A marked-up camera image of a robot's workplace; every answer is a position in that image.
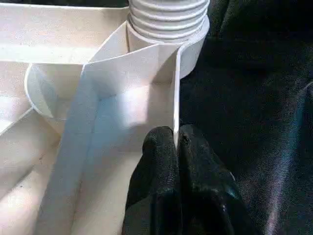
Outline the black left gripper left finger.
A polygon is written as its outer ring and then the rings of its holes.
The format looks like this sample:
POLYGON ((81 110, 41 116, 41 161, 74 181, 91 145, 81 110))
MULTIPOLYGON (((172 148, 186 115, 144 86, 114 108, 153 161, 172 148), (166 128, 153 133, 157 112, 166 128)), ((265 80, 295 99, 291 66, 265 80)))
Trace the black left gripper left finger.
POLYGON ((173 132, 167 126, 156 127, 146 135, 130 179, 122 234, 180 233, 179 167, 173 132))

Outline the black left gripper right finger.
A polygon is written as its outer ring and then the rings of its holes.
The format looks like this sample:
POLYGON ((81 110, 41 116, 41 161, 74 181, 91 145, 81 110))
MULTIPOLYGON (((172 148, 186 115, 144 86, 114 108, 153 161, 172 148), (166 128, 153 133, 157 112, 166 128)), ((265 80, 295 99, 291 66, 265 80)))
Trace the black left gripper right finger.
POLYGON ((179 172, 183 234, 257 233, 233 175, 193 125, 179 130, 179 172))

